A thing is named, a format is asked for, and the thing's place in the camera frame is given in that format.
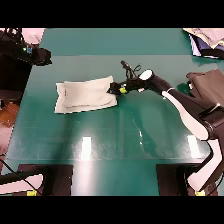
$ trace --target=folded white towel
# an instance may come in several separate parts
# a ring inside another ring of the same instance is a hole
[[[87,82],[56,83],[58,100],[55,113],[98,110],[117,105],[116,96],[107,93],[113,77]]]

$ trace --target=yellow label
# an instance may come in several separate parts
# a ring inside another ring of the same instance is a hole
[[[205,191],[203,190],[203,191],[195,191],[195,195],[196,196],[205,196]]]
[[[124,87],[120,88],[119,90],[120,90],[121,93],[126,93],[127,92],[127,90]]]
[[[27,196],[37,196],[37,191],[27,191]]]

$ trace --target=folded cloth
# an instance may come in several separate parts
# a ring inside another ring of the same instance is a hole
[[[211,41],[209,39],[209,37],[207,37],[205,34],[203,33],[195,33],[195,31],[193,29],[199,29],[199,28],[183,28],[184,31],[197,36],[199,38],[201,38],[206,44],[208,44],[212,49],[214,49],[218,44],[221,46],[224,46],[224,40],[220,40],[218,43],[216,44],[211,44]]]
[[[224,74],[221,69],[209,72],[190,72],[187,74],[192,89],[191,94],[205,101],[224,106]]]
[[[209,45],[218,44],[224,39],[224,28],[193,28],[196,34],[204,34],[209,41]]]
[[[55,113],[98,110],[117,105],[116,96],[107,93],[113,77],[87,82],[56,83],[58,100]]]
[[[193,55],[208,58],[218,58],[224,60],[224,46],[216,46],[215,49],[210,48],[201,38],[189,34]]]

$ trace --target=wooden floor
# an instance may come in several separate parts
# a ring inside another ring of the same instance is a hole
[[[6,106],[0,110],[0,155],[5,154],[8,150],[11,133],[16,121],[16,116],[19,106],[13,103],[7,103]]]

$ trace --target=green table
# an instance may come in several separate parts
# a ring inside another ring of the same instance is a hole
[[[6,159],[15,170],[21,163],[74,164],[72,195],[159,195],[157,163],[208,155],[199,141],[193,153],[177,110],[150,91],[122,96],[112,108],[54,114],[56,82],[123,81],[121,60],[141,63],[180,91],[188,72],[223,68],[222,61],[192,57],[181,29],[46,29],[41,47],[53,64],[32,69]],[[91,139],[90,161],[82,156],[83,137]]]

